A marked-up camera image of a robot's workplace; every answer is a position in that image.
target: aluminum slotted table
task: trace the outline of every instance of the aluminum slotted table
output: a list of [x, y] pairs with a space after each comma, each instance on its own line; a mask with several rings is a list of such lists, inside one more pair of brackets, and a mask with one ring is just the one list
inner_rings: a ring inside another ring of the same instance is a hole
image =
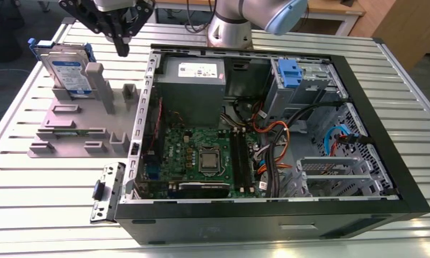
[[[54, 40], [92, 43], [114, 88], [143, 84], [151, 44], [205, 46], [180, 25], [148, 24], [122, 58], [82, 23]], [[430, 103], [389, 49], [372, 39], [255, 31], [256, 49], [344, 55], [430, 204]], [[430, 214], [353, 239], [140, 247], [118, 225], [91, 225], [92, 189], [104, 164], [122, 159], [31, 159], [27, 151], [50, 108], [52, 79], [39, 62], [0, 123], [0, 254], [91, 257], [430, 257]]]

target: power supply label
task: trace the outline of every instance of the power supply label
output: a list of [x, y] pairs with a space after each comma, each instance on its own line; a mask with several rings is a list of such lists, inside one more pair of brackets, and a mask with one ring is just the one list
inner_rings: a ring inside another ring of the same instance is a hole
[[180, 63], [179, 77], [219, 78], [216, 63]]
[[92, 88], [87, 77], [82, 74], [80, 62], [52, 61], [56, 76], [66, 86], [66, 89], [78, 97], [87, 97]]

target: wire bundle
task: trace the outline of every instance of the wire bundle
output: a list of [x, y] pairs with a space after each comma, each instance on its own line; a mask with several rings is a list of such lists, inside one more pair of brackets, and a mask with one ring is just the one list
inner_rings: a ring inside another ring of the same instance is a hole
[[[289, 128], [299, 120], [300, 118], [307, 115], [312, 110], [315, 110], [316, 108], [321, 107], [321, 106], [341, 106], [345, 104], [345, 101], [335, 101], [335, 102], [320, 102], [316, 103], [313, 105], [309, 105], [307, 107], [304, 107], [303, 109], [300, 109], [293, 115], [292, 117], [288, 119], [287, 124], [284, 126], [287, 126], [287, 128]], [[277, 164], [276, 164], [276, 160], [275, 160], [275, 146], [280, 140], [280, 136], [283, 135], [284, 131], [280, 130], [276, 133], [275, 139], [269, 144], [269, 149], [265, 153], [265, 165], [267, 165], [267, 171], [268, 171], [268, 189], [267, 189], [267, 195], [268, 197], [279, 197], [279, 171], [277, 171]]]

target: blue cable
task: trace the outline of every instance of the blue cable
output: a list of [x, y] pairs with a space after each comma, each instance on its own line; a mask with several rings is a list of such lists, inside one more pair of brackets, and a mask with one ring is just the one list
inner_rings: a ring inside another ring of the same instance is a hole
[[343, 124], [341, 126], [333, 126], [329, 131], [327, 132], [327, 135], [325, 135], [325, 138], [324, 138], [324, 148], [325, 148], [325, 154], [329, 155], [331, 153], [331, 144], [329, 144], [329, 141], [331, 141], [331, 136], [332, 136], [332, 133], [336, 129], [340, 129], [345, 135], [349, 135], [351, 134], [351, 130], [349, 128], [347, 127], [345, 124]]

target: blue plastic clip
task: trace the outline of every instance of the blue plastic clip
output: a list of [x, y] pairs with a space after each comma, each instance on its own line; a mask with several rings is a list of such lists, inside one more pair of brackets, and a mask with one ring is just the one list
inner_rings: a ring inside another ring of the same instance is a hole
[[98, 62], [95, 58], [95, 52], [92, 51], [92, 45], [90, 43], [86, 44], [86, 50], [88, 53], [90, 62]]
[[303, 69], [296, 60], [279, 59], [279, 71], [284, 79], [284, 87], [297, 88], [303, 81]]
[[30, 43], [30, 49], [31, 49], [31, 51], [32, 51], [32, 53], [34, 53], [34, 55], [35, 55], [36, 59], [38, 59], [39, 61], [42, 61], [42, 60], [40, 60], [40, 57], [39, 57], [39, 55], [36, 54], [36, 51], [35, 51], [36, 39], [30, 38], [30, 40], [28, 40], [28, 42], [27, 42], [27, 43]]

